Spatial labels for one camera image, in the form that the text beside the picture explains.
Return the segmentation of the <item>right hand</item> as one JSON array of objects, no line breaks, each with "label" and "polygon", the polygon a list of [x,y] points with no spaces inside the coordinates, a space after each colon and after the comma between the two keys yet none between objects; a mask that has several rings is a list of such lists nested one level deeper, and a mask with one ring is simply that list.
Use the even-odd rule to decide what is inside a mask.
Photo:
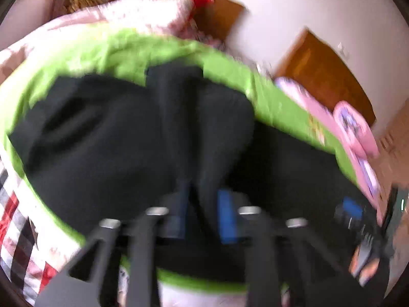
[{"label": "right hand", "polygon": [[376,274],[379,263],[379,249],[375,245],[362,242],[352,256],[349,273],[361,286],[365,286]]}]

